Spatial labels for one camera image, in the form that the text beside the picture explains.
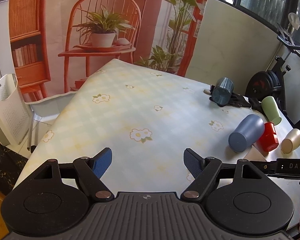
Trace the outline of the white perforated laundry basket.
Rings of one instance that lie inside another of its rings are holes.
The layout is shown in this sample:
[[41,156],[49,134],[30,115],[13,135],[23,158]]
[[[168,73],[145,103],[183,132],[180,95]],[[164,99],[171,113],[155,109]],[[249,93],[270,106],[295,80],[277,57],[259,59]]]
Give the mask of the white perforated laundry basket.
[[15,74],[0,79],[0,144],[19,145],[29,130],[32,114]]

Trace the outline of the black sock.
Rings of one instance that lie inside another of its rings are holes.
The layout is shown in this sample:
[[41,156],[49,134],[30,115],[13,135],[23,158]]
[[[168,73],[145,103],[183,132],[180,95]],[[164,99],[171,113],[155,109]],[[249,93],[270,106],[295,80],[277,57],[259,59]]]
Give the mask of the black sock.
[[259,113],[265,115],[264,110],[262,108],[261,103],[258,101],[257,98],[248,98],[248,101],[251,105],[251,109],[258,111]]
[[[214,87],[215,87],[214,85],[211,85],[211,87],[210,87],[211,96],[209,97],[209,100],[212,102],[213,102],[212,91],[213,91]],[[235,93],[232,93],[229,103],[225,106],[232,106],[232,107],[237,107],[237,108],[241,108],[241,107],[250,108],[251,107],[250,103],[247,102],[243,96],[235,94]]]

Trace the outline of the white paper cup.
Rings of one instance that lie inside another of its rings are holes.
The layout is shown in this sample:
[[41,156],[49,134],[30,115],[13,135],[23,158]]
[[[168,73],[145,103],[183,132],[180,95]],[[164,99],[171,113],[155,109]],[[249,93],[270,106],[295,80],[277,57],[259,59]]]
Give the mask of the white paper cup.
[[255,146],[251,147],[249,152],[244,156],[244,159],[248,161],[266,161],[265,157]]

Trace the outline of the light green plastic cup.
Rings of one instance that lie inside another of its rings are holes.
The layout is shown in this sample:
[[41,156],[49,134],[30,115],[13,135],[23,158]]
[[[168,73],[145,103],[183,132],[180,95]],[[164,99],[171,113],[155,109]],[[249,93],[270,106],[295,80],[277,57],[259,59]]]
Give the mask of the light green plastic cup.
[[265,97],[261,101],[261,106],[269,122],[276,126],[282,121],[279,108],[273,96]]

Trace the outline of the floral checkered tablecloth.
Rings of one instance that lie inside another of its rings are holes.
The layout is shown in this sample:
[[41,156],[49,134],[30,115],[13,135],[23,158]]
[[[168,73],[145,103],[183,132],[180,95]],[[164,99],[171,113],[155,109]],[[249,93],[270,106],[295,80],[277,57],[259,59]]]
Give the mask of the floral checkered tablecloth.
[[235,163],[228,137],[254,111],[219,107],[208,85],[113,59],[91,75],[50,124],[23,168],[23,181],[47,159],[70,163],[108,147],[113,161],[102,176],[113,192],[181,194],[193,181],[184,165],[190,148]]

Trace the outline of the red plastic cup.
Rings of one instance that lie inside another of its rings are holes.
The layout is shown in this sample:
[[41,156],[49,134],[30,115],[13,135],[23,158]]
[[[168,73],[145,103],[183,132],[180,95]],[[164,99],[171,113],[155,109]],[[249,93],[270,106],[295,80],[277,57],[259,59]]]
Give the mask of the red plastic cup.
[[272,122],[264,123],[264,133],[257,141],[263,152],[271,152],[279,146],[279,140]]

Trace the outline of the black sock left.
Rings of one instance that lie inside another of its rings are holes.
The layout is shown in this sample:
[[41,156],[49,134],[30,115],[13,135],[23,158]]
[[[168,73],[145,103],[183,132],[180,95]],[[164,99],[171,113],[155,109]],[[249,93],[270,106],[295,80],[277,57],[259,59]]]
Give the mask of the black sock left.
[[[209,97],[209,100],[212,102],[213,102],[212,91],[213,91],[214,87],[215,87],[214,85],[211,85],[211,87],[210,87],[211,96]],[[235,94],[235,93],[232,93],[229,103],[225,106],[232,106],[232,107],[237,107],[237,108],[241,108],[241,107],[250,108],[251,107],[250,103],[247,102],[243,96]]]

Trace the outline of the blue plastic cup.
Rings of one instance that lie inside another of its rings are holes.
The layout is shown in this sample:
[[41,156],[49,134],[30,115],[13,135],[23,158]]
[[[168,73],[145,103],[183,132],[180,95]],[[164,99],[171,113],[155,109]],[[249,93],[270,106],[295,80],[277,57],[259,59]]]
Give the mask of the blue plastic cup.
[[247,115],[229,135],[229,147],[235,152],[243,152],[260,139],[264,133],[264,122],[255,114]]

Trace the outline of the transparent teal plastic cup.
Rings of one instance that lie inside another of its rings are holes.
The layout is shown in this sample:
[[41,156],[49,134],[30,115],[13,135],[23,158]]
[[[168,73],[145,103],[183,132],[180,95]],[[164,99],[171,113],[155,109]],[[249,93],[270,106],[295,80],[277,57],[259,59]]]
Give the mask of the transparent teal plastic cup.
[[217,105],[223,107],[227,105],[230,101],[232,92],[234,90],[233,82],[227,77],[221,77],[213,91],[212,91],[212,100]]

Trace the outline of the black sock right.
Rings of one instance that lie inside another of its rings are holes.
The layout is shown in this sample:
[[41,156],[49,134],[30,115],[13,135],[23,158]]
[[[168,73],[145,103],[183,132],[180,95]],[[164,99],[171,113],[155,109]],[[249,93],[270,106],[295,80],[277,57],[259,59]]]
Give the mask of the black sock right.
[[264,110],[262,108],[261,103],[258,101],[257,98],[248,98],[248,101],[251,105],[251,109],[258,111],[259,113],[265,115]]

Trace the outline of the beige gold plastic cup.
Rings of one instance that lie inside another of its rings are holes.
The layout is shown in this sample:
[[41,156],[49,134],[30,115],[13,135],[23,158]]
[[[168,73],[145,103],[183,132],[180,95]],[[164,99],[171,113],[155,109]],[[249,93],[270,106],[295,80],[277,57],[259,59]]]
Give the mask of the beige gold plastic cup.
[[300,130],[292,129],[281,142],[281,151],[290,154],[300,146]]

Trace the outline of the black exercise bike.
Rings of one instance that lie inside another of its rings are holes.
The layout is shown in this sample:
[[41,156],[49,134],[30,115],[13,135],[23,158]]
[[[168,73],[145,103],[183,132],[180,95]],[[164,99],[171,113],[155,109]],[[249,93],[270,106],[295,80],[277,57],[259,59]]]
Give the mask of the black exercise bike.
[[[280,24],[277,24],[277,30],[279,31],[277,39],[281,44],[289,50],[289,53],[293,53],[300,58],[300,45],[294,43],[288,30],[284,29]],[[286,60],[287,59],[283,59],[280,56],[276,56],[276,63],[272,69],[260,71],[253,75],[246,87],[245,96],[247,98],[256,98],[258,101],[262,101],[264,98],[272,96],[275,99],[279,110],[284,114],[291,126],[300,129],[300,120],[297,123],[294,123],[286,111],[284,75],[291,70],[289,65],[286,65],[286,68],[282,69],[282,67],[285,66]]]

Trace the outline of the printed room backdrop cloth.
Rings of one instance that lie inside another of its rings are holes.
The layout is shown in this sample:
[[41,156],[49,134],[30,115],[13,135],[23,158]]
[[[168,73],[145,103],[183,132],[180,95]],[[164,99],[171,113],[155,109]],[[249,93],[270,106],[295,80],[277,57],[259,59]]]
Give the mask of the printed room backdrop cloth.
[[112,59],[184,76],[207,0],[10,0],[12,60],[26,101],[78,90]]

